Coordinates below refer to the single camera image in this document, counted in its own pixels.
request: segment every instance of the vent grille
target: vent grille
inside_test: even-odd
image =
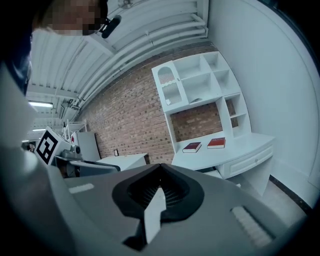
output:
[[[159,71],[158,71],[158,78],[160,81],[160,84],[166,84],[169,83],[173,80],[175,80],[174,74],[172,73],[172,70],[169,67],[162,67]]]
[[[182,179],[174,174],[167,171],[155,171],[131,184],[128,194],[146,209],[159,187],[163,189],[167,209],[180,203],[190,189]]]

